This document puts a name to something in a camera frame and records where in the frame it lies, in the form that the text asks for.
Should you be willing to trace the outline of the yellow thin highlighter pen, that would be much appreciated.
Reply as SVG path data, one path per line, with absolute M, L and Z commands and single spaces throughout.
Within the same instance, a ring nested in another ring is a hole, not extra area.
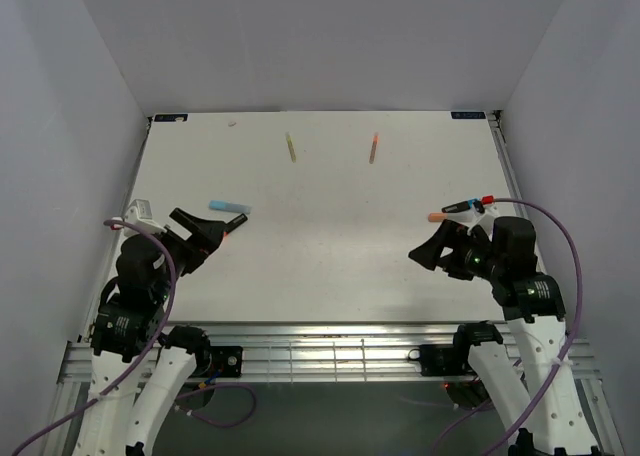
M 288 152 L 289 152 L 289 156 L 290 156 L 291 162 L 292 163 L 296 163 L 297 156 L 296 156 L 296 152 L 295 152 L 295 147 L 294 147 L 294 143 L 293 143 L 291 134 L 289 132 L 285 132 L 285 140 L 286 140 L 286 144 L 287 144 L 287 148 L 288 148 Z

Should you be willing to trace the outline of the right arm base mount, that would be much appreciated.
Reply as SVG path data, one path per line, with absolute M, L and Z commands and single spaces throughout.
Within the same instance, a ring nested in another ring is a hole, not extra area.
M 452 344 L 422 344 L 411 349 L 407 359 L 417 363 L 425 377 L 476 375 Z

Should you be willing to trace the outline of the orange thin highlighter pen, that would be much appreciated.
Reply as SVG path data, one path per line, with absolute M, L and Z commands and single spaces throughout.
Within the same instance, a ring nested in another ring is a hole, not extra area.
M 375 163 L 378 145 L 379 145 L 379 133 L 375 132 L 372 138 L 372 144 L 371 144 L 371 149 L 369 153 L 369 164 Z

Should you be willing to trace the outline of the light blue highlighter marker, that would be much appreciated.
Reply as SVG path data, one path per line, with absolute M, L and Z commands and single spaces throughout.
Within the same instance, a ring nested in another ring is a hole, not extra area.
M 248 205 L 231 203 L 227 201 L 212 200 L 209 202 L 209 209 L 214 211 L 222 211 L 229 213 L 250 214 L 252 208 Z

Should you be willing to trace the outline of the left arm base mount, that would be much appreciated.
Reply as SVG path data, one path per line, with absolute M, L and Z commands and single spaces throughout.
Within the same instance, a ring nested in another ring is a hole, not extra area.
M 210 346 L 196 356 L 195 378 L 240 378 L 244 348 L 242 346 Z

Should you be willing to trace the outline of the black marker orange cap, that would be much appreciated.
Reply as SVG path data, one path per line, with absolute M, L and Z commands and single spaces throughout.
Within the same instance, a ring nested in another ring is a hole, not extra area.
M 236 231 L 242 225 L 248 221 L 248 215 L 241 213 L 229 221 L 222 222 L 223 237 L 226 238 L 229 234 Z

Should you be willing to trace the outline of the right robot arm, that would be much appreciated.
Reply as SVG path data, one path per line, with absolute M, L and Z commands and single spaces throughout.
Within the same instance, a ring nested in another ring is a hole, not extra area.
M 530 221 L 500 216 L 490 232 L 445 220 L 409 258 L 447 276 L 488 282 L 501 307 L 520 363 L 510 362 L 504 339 L 488 322 L 458 327 L 454 366 L 476 373 L 505 427 L 495 449 L 511 455 L 597 455 L 598 442 L 583 412 L 572 363 L 573 338 L 555 279 L 538 269 Z

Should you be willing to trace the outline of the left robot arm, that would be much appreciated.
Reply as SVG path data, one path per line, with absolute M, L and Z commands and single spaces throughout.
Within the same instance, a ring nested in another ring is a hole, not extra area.
M 212 364 L 203 330 L 176 326 L 165 334 L 163 329 L 178 279 L 219 248 L 228 225 L 179 208 L 170 217 L 188 237 L 156 223 L 141 200 L 111 226 L 122 231 L 123 241 L 116 275 L 103 289 L 94 321 L 90 406 L 76 455 L 151 454 L 179 390 Z

